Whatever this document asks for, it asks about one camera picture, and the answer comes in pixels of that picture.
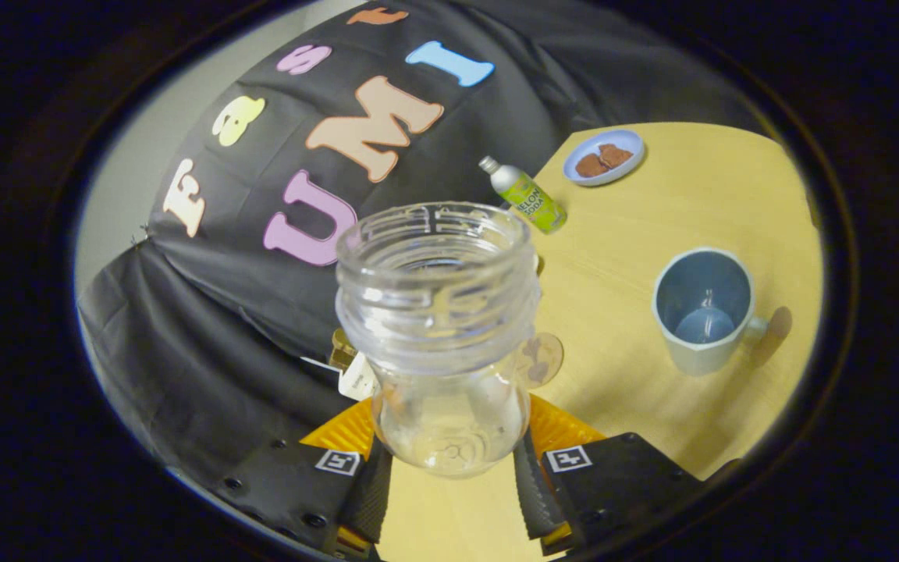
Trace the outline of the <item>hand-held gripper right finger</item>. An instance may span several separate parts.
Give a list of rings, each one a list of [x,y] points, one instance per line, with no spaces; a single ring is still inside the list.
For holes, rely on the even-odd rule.
[[[641,435],[604,436],[536,395],[513,462],[528,537],[545,555],[625,539],[704,487]]]

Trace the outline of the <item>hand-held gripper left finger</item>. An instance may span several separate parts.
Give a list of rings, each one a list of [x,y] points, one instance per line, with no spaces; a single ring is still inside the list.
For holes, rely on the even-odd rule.
[[[367,398],[300,439],[265,441],[213,491],[318,558],[377,560],[392,472]]]

